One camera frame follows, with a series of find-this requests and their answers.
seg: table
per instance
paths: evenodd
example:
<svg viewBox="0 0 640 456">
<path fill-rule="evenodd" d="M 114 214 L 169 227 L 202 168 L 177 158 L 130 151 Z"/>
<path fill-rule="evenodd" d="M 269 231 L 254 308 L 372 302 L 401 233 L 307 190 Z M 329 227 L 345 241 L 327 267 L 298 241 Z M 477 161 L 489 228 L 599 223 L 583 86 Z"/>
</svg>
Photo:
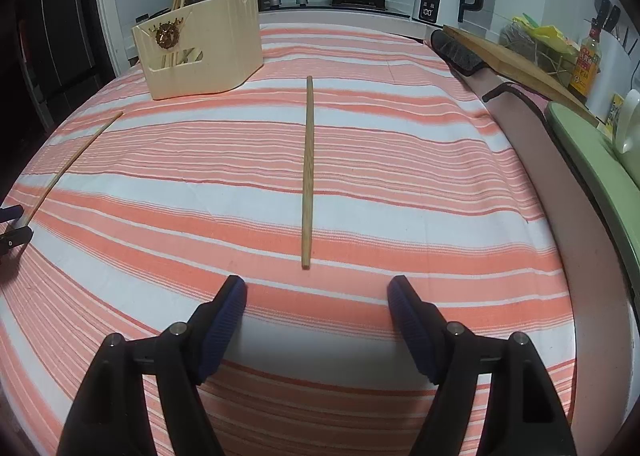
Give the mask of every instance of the table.
<svg viewBox="0 0 640 456">
<path fill-rule="evenodd" d="M 187 319 L 228 274 L 248 303 L 201 398 L 229 455 L 408 453 L 434 396 L 394 331 L 405 274 L 447 320 L 526 331 L 571 406 L 575 338 L 535 190 L 465 84 L 421 43 L 347 26 L 268 24 L 264 66 L 227 93 L 152 100 L 139 67 L 50 137 L 4 206 L 27 210 L 110 115 L 0 266 L 0 382 L 52 455 L 110 332 Z M 311 270 L 300 265 L 306 77 L 314 77 Z M 172 454 L 153 377 L 152 431 Z M 481 379 L 463 454 L 474 454 Z"/>
</svg>

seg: blue gripper pad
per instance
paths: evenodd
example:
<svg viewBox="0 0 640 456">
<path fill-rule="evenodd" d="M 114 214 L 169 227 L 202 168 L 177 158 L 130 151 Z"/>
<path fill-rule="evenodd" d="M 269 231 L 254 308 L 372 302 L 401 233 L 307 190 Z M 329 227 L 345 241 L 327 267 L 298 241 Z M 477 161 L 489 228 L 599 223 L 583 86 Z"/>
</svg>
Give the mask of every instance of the blue gripper pad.
<svg viewBox="0 0 640 456">
<path fill-rule="evenodd" d="M 405 276 L 395 276 L 386 289 L 391 319 L 400 330 L 416 368 L 434 384 L 448 369 L 447 323 L 438 308 L 423 302 Z"/>
<path fill-rule="evenodd" d="M 238 276 L 227 277 L 211 302 L 198 306 L 189 319 L 194 357 L 190 367 L 201 384 L 218 370 L 246 305 L 247 288 Z"/>
</svg>

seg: yellow bottle label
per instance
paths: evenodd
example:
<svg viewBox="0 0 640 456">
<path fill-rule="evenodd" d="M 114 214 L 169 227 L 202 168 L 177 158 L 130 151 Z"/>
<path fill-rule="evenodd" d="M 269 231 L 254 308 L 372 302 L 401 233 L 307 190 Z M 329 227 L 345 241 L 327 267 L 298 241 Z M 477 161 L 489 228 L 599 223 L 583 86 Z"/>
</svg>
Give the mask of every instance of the yellow bottle label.
<svg viewBox="0 0 640 456">
<path fill-rule="evenodd" d="M 599 62 L 600 58 L 596 55 L 595 50 L 589 49 L 587 46 L 580 48 L 580 55 L 575 62 L 574 76 L 569 86 L 586 97 L 598 72 Z"/>
</svg>

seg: metal screw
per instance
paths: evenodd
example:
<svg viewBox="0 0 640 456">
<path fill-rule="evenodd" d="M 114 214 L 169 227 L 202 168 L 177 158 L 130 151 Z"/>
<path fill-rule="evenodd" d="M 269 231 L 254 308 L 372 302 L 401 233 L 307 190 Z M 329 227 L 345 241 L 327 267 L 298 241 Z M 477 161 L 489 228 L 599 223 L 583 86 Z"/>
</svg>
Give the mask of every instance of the metal screw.
<svg viewBox="0 0 640 456">
<path fill-rule="evenodd" d="M 121 339 L 122 335 L 120 335 L 119 333 L 112 333 L 111 335 L 109 335 L 107 342 L 109 343 L 109 346 L 113 348 L 116 344 L 120 344 Z"/>
<path fill-rule="evenodd" d="M 174 335 L 182 335 L 185 331 L 187 331 L 186 322 L 174 322 L 169 326 L 169 333 Z"/>
<path fill-rule="evenodd" d="M 465 326 L 460 322 L 451 321 L 447 323 L 447 330 L 449 331 L 449 333 L 453 333 L 454 335 L 458 336 L 464 333 Z"/>
<path fill-rule="evenodd" d="M 511 335 L 511 338 L 515 340 L 520 346 L 524 346 L 527 342 L 529 342 L 529 337 L 526 333 L 521 331 L 516 331 Z"/>
</svg>

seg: gas stove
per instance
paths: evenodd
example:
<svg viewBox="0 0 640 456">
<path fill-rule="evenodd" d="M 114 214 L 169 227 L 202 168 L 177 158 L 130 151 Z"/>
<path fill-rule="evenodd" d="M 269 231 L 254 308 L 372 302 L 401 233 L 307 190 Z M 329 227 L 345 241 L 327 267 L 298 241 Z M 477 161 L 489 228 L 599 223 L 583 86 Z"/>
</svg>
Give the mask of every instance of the gas stove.
<svg viewBox="0 0 640 456">
<path fill-rule="evenodd" d="M 277 10 L 348 10 L 352 12 L 373 12 L 389 16 L 398 16 L 409 19 L 408 14 L 393 10 L 386 6 L 386 0 L 258 0 L 260 12 L 272 12 Z"/>
</svg>

